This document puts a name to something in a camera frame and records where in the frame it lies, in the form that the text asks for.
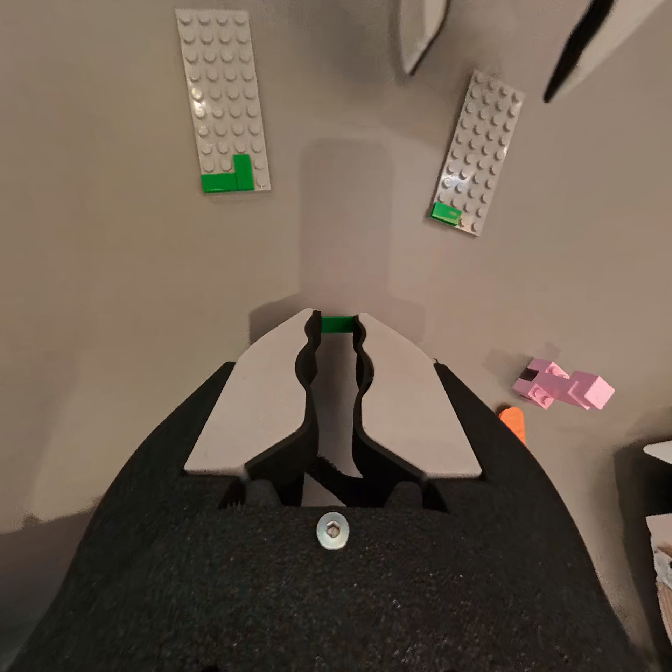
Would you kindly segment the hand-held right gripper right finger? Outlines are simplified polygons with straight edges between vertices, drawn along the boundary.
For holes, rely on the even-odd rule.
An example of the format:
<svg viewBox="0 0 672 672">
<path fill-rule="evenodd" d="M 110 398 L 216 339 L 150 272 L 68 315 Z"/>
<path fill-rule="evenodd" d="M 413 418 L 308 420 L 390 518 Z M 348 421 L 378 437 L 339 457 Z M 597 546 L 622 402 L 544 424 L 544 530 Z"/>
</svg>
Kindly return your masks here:
<svg viewBox="0 0 672 672">
<path fill-rule="evenodd" d="M 443 387 L 435 362 L 368 313 L 353 317 L 357 397 L 352 457 L 376 502 L 399 484 L 421 506 L 447 511 L 436 481 L 476 479 L 482 467 Z"/>
</svg>

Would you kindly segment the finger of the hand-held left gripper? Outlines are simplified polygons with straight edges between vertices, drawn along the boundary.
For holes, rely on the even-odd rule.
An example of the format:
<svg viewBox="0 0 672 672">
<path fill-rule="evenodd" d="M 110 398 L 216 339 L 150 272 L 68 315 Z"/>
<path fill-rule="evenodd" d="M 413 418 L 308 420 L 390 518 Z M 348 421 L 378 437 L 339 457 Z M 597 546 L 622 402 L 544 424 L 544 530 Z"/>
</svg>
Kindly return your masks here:
<svg viewBox="0 0 672 672">
<path fill-rule="evenodd" d="M 440 33 L 451 1 L 399 1 L 398 46 L 401 69 L 413 75 Z"/>
<path fill-rule="evenodd" d="M 588 78 L 663 3 L 588 1 L 561 50 L 544 91 L 544 103 L 550 104 Z"/>
</svg>

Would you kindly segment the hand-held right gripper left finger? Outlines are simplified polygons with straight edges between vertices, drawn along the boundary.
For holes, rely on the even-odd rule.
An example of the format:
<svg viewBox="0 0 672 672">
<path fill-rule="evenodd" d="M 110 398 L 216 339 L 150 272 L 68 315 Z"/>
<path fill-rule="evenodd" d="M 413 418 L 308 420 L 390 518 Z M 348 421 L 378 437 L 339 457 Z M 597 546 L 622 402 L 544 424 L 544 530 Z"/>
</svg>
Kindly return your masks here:
<svg viewBox="0 0 672 672">
<path fill-rule="evenodd" d="M 269 481 L 300 507 L 319 450 L 311 383 L 322 315 L 307 308 L 266 333 L 234 364 L 184 464 L 192 476 Z"/>
</svg>

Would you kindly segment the grey baseplate with one brick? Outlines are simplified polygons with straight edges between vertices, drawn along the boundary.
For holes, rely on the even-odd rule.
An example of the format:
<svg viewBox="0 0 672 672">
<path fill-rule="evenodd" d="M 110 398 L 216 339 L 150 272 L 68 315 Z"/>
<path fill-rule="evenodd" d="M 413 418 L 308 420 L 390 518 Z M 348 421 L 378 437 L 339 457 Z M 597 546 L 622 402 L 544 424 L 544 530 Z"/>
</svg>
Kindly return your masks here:
<svg viewBox="0 0 672 672">
<path fill-rule="evenodd" d="M 524 92 L 473 71 L 428 214 L 436 201 L 454 206 L 460 226 L 444 225 L 482 234 L 524 101 Z"/>
</svg>

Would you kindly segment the grey baseplate with green corner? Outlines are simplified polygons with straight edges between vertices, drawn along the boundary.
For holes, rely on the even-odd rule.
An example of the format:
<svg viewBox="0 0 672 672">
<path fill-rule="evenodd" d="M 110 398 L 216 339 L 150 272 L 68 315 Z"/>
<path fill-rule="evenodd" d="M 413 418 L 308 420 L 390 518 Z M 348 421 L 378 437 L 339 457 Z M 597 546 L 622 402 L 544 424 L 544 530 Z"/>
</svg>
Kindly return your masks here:
<svg viewBox="0 0 672 672">
<path fill-rule="evenodd" d="M 254 191 L 271 191 L 248 12 L 178 8 L 175 17 L 200 175 L 234 172 L 233 155 L 248 154 Z"/>
</svg>

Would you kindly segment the grey desk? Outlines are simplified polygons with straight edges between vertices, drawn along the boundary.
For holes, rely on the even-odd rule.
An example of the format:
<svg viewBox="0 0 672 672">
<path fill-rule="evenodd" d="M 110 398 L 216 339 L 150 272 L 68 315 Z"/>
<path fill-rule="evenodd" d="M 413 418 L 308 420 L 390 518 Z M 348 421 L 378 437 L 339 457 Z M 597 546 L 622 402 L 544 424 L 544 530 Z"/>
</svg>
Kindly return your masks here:
<svg viewBox="0 0 672 672">
<path fill-rule="evenodd" d="M 491 407 L 531 357 L 604 411 L 524 404 L 628 634 L 661 668 L 642 447 L 671 435 L 671 2 L 542 96 L 587 1 L 453 1 L 404 78 L 387 1 L 1 2 L 1 629 L 139 443 L 275 324 L 365 311 Z M 174 9 L 251 18 L 272 191 L 206 197 Z M 429 217 L 475 69 L 525 93 L 482 234 Z"/>
</svg>

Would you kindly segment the orange toy carrot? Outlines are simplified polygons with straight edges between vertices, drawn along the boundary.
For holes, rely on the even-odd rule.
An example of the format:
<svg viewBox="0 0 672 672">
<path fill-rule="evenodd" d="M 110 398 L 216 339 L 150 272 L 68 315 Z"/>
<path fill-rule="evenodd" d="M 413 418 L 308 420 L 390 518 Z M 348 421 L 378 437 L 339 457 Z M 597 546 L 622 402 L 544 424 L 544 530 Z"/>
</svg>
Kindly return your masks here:
<svg viewBox="0 0 672 672">
<path fill-rule="evenodd" d="M 527 444 L 525 416 L 519 407 L 502 408 L 498 417 L 500 421 L 516 436 L 522 444 Z"/>
</svg>

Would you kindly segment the pink brick pig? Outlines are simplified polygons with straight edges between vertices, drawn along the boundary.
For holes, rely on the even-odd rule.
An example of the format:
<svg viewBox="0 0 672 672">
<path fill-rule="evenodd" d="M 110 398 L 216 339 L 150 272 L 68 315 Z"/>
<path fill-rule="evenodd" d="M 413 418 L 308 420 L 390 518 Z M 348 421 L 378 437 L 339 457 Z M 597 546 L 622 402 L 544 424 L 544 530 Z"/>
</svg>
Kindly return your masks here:
<svg viewBox="0 0 672 672">
<path fill-rule="evenodd" d="M 553 361 L 533 358 L 516 380 L 513 391 L 544 410 L 555 401 L 584 410 L 602 410 L 615 388 L 595 374 L 567 374 Z"/>
</svg>

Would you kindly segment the white box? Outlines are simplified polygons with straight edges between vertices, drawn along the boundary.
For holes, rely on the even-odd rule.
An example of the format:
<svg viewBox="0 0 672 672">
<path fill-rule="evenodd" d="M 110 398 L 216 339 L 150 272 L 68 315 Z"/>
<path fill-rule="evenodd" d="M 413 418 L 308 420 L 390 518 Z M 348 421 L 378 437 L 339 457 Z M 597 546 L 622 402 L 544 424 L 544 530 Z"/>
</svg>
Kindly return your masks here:
<svg viewBox="0 0 672 672">
<path fill-rule="evenodd" d="M 646 518 L 656 574 L 660 616 L 671 642 L 671 513 Z"/>
</svg>

